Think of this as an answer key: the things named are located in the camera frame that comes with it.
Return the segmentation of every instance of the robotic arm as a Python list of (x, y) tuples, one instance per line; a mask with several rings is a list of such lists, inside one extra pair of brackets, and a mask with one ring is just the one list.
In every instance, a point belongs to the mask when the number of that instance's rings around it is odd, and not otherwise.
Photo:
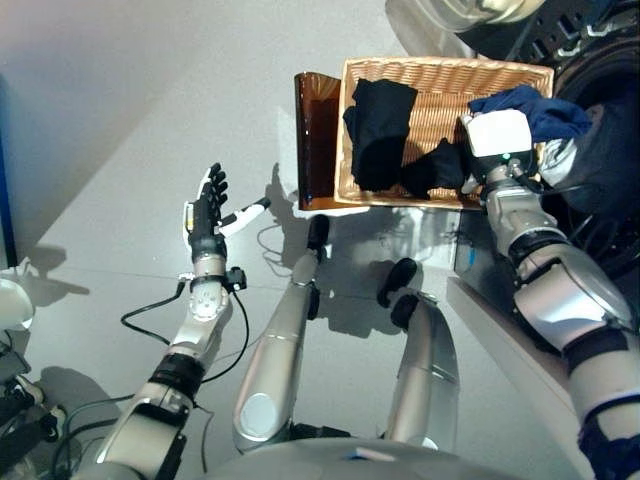
[(227, 183), (219, 164), (200, 184), (199, 197), (185, 204), (184, 238), (193, 274), (186, 319), (162, 361), (138, 391), (100, 447), (96, 463), (74, 479), (172, 479), (186, 443), (181, 431), (214, 360), (216, 325), (229, 306), (228, 292), (246, 287), (239, 268), (226, 271), (225, 238), (269, 206), (263, 198), (221, 218)]
[(526, 117), (504, 110), (464, 117), (476, 180), (498, 252), (517, 275), (517, 314), (562, 352), (582, 431), (579, 445), (597, 478), (640, 478), (640, 350), (616, 286), (543, 211), (525, 174)]

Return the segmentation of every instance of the wicker basket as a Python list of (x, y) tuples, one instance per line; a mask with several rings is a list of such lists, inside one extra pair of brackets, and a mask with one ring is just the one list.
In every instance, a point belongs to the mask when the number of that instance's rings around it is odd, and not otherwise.
[(552, 69), (519, 63), (439, 57), (347, 60), (340, 90), (334, 197), (336, 201), (358, 205), (478, 208), (478, 192), (465, 196), (456, 190), (437, 188), (429, 191), (431, 200), (422, 200), (399, 185), (382, 192), (360, 189), (351, 175), (352, 145), (342, 121), (344, 111), (355, 103), (351, 96), (360, 78), (386, 78), (418, 90), (409, 119), (403, 165), (436, 148), (443, 137), (450, 142), (463, 141), (464, 129), (458, 117), (469, 113), (470, 100), (521, 84), (531, 85), (545, 97), (551, 97), (553, 89)]

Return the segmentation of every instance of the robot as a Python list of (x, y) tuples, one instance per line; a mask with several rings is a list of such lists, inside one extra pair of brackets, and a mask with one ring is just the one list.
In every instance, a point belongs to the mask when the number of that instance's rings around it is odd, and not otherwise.
[[(640, 478), (640, 349), (622, 294), (587, 254), (573, 247), (545, 213), (527, 176), (531, 134), (526, 117), (507, 110), (462, 119), (483, 186), (497, 251), (518, 278), (516, 314), (562, 352), (582, 425), (579, 447), (597, 478)], [(224, 173), (214, 165), (198, 199), (185, 208), (185, 239), (194, 270), (184, 324), (150, 379), (135, 395), (95, 462), (73, 478), (174, 478), (185, 444), (181, 430), (213, 362), (215, 326), (229, 292), (245, 285), (226, 269), (226, 239), (264, 211), (262, 199), (222, 218)], [(444, 453), (454, 440), (458, 396), (455, 350), (433, 299), (406, 289), (415, 265), (396, 264), (379, 302), (407, 332), (393, 405), (381, 439), (351, 438), (327, 427), (294, 425), (305, 324), (317, 312), (316, 268), (328, 220), (311, 223), (307, 251), (262, 337), (233, 415), (244, 456), (208, 478), (512, 478)]]

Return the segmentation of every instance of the dark blue fabric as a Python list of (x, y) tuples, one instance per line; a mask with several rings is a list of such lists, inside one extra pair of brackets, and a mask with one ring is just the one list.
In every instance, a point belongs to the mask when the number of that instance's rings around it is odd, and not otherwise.
[(625, 480), (640, 471), (640, 435), (609, 440), (596, 417), (583, 425), (578, 445), (597, 480)]
[(640, 94), (638, 80), (616, 84), (614, 98), (587, 109), (593, 123), (576, 140), (569, 174), (555, 188), (592, 185), (564, 193), (574, 210), (623, 221), (640, 205)]
[(582, 108), (558, 98), (544, 98), (529, 85), (477, 98), (469, 102), (469, 108), (474, 113), (520, 110), (527, 116), (534, 142), (579, 137), (591, 128), (591, 120)]

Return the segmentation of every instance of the blue cloth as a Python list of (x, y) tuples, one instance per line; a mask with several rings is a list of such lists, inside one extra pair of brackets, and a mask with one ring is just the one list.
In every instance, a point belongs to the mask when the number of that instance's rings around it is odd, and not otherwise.
[(529, 85), (520, 85), (469, 102), (472, 112), (488, 113), (513, 108), (527, 116), (534, 142), (584, 135), (591, 120), (579, 106), (558, 98), (544, 98)]

